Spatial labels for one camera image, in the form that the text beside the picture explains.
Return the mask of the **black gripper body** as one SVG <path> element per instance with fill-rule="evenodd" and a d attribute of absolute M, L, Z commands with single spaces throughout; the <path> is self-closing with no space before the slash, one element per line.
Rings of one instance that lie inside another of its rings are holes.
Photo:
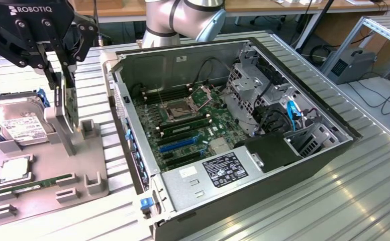
<path fill-rule="evenodd" d="M 0 1 L 0 27 L 18 35 L 17 20 L 28 23 L 37 42 L 46 41 L 42 20 L 49 20 L 60 38 L 64 38 L 74 18 L 68 1 Z"/>

